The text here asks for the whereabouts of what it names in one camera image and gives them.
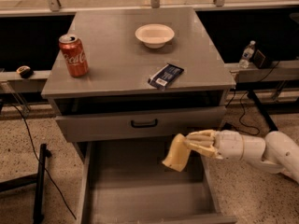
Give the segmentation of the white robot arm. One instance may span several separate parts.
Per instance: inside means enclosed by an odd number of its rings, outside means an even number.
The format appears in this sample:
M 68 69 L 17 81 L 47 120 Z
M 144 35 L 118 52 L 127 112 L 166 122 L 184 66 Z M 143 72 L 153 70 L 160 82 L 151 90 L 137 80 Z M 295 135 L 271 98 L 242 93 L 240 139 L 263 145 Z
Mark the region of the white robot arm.
M 285 133 L 274 131 L 257 137 L 228 130 L 203 130 L 189 133 L 184 144 L 206 157 L 245 161 L 257 169 L 284 174 L 299 183 L 299 146 Z

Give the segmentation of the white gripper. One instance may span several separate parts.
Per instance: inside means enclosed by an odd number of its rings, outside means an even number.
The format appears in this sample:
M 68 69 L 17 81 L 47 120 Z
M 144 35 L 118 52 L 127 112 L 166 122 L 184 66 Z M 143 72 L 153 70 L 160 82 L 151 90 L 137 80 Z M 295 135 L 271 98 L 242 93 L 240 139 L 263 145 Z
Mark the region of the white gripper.
M 189 133 L 186 138 L 188 149 L 209 158 L 239 161 L 243 154 L 243 139 L 238 132 L 202 130 Z

